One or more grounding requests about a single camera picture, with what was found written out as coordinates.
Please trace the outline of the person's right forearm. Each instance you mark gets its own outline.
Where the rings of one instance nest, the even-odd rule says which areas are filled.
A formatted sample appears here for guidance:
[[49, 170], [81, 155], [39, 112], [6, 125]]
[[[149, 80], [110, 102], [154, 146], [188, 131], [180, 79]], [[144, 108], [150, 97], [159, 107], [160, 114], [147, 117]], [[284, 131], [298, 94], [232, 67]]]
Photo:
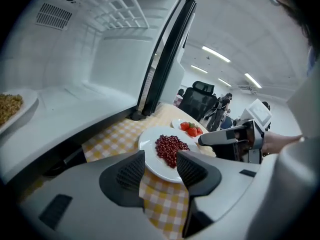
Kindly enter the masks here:
[[285, 146], [298, 142], [301, 138], [302, 135], [284, 136], [267, 131], [264, 134], [261, 151], [263, 154], [279, 154]]

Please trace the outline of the black mini fridge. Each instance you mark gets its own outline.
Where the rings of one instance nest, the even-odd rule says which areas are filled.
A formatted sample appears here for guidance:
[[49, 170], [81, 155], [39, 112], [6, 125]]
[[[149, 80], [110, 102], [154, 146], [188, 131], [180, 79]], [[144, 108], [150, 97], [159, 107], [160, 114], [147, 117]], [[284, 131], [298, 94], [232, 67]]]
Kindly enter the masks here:
[[103, 128], [154, 113], [183, 79], [196, 0], [31, 0], [0, 49], [0, 93], [34, 105], [0, 134], [0, 179], [26, 185]]

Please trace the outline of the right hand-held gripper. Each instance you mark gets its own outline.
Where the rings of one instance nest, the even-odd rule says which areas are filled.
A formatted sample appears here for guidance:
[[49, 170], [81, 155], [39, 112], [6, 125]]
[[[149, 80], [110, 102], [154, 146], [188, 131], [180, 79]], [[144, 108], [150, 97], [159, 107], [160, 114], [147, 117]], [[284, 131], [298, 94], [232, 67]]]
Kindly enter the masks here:
[[269, 104], [256, 99], [244, 109], [233, 126], [202, 134], [198, 144], [212, 147], [216, 157], [221, 159], [260, 164], [264, 135], [271, 119]]

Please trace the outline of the black office chair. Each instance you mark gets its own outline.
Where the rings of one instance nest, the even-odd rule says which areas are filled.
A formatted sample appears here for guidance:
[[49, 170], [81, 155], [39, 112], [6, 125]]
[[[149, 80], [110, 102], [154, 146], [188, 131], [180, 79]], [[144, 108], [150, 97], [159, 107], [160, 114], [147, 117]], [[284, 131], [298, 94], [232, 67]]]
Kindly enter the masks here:
[[218, 99], [213, 95], [214, 89], [215, 86], [212, 84], [195, 81], [192, 87], [186, 89], [178, 108], [200, 122]]

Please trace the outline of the round table with checkered cloth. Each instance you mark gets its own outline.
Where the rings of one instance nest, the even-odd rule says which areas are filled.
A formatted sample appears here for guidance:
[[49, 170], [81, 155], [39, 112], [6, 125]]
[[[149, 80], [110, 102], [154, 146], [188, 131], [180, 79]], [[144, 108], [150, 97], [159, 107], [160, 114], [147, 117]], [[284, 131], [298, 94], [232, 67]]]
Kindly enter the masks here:
[[[112, 124], [84, 143], [86, 163], [95, 162], [115, 155], [144, 151], [139, 149], [139, 137], [152, 127], [171, 127], [174, 119], [193, 121], [193, 118], [171, 104], [159, 104], [149, 117], [133, 121], [123, 119]], [[208, 147], [200, 147], [199, 153], [213, 156]], [[149, 221], [160, 230], [166, 240], [182, 237], [187, 217], [189, 194], [183, 183], [165, 181], [154, 175], [146, 166], [144, 151], [144, 174], [139, 186], [139, 196], [144, 202], [144, 213]]]

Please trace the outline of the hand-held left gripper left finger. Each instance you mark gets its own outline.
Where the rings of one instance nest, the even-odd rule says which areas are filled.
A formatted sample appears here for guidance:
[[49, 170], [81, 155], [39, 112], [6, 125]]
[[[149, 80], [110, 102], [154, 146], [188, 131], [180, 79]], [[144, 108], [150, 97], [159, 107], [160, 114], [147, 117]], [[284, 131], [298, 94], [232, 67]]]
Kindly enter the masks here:
[[21, 204], [46, 240], [167, 240], [139, 196], [145, 153], [123, 153], [67, 169]]

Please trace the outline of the person's blue clothing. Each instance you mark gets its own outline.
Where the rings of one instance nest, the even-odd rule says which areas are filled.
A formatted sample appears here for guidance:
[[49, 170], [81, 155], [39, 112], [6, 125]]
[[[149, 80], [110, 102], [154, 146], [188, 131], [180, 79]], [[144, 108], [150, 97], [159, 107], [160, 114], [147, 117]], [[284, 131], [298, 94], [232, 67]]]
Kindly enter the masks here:
[[307, 76], [311, 73], [315, 65], [315, 62], [316, 62], [315, 51], [314, 51], [314, 48], [311, 46], [309, 48], [308, 55], [307, 55], [307, 71], [306, 71]]

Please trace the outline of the pile of dark red beans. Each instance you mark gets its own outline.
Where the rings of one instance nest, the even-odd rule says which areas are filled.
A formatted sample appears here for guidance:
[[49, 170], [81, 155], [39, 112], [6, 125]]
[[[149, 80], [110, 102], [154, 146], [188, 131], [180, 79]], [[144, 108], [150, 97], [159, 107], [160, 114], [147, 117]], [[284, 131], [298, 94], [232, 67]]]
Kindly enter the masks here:
[[175, 169], [177, 167], [177, 152], [189, 151], [190, 148], [175, 135], [160, 135], [155, 141], [155, 150], [157, 156], [163, 159], [167, 166]]

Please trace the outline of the small white plate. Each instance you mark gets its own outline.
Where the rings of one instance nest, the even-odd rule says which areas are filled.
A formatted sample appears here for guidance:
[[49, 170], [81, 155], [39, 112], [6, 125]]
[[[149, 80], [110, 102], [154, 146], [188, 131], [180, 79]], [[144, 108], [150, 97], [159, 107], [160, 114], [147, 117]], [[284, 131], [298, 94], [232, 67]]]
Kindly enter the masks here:
[[191, 122], [191, 121], [186, 121], [186, 120], [183, 120], [183, 119], [174, 119], [174, 120], [172, 120], [171, 126], [172, 126], [174, 129], [178, 129], [178, 130], [182, 131], [187, 137], [191, 138], [191, 139], [192, 139], [193, 141], [195, 141], [195, 142], [197, 142], [197, 139], [198, 139], [200, 136], [202, 136], [203, 134], [202, 134], [202, 135], [197, 135], [196, 137], [189, 136], [188, 133], [187, 133], [187, 131], [181, 130], [180, 124], [181, 124], [182, 122], [189, 122], [189, 123], [190, 123], [190, 127], [200, 127], [200, 128], [202, 129], [202, 131], [203, 131], [203, 134], [206, 133], [205, 129], [204, 129], [201, 125], [199, 125], [199, 124], [197, 124], [197, 123], [194, 123], [194, 122]]
[[200, 152], [196, 143], [179, 129], [168, 126], [155, 126], [146, 129], [139, 137], [138, 147], [145, 152], [145, 165], [157, 177], [171, 183], [181, 183], [181, 177], [176, 168], [172, 168], [165, 160], [158, 156], [156, 151], [156, 141], [160, 136], [177, 136], [177, 138], [186, 143], [191, 151]]

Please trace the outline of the large white plate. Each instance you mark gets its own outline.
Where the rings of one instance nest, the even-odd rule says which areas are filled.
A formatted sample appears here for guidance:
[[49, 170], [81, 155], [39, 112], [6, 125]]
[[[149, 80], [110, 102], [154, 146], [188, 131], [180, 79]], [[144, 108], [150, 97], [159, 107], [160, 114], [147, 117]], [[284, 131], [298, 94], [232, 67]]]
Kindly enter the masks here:
[[23, 105], [20, 110], [13, 115], [4, 125], [0, 126], [0, 135], [7, 130], [13, 123], [21, 118], [37, 101], [38, 93], [35, 90], [28, 88], [11, 89], [9, 91], [0, 92], [0, 94], [21, 95], [23, 98]]

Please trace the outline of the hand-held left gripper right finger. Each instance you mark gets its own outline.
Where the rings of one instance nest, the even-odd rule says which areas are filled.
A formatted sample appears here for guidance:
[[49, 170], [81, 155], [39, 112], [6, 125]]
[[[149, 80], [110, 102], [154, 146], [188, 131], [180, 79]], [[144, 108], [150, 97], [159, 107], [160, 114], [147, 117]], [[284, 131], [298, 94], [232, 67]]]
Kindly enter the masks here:
[[188, 238], [220, 219], [244, 194], [260, 165], [179, 151], [177, 172], [188, 191], [182, 237]]

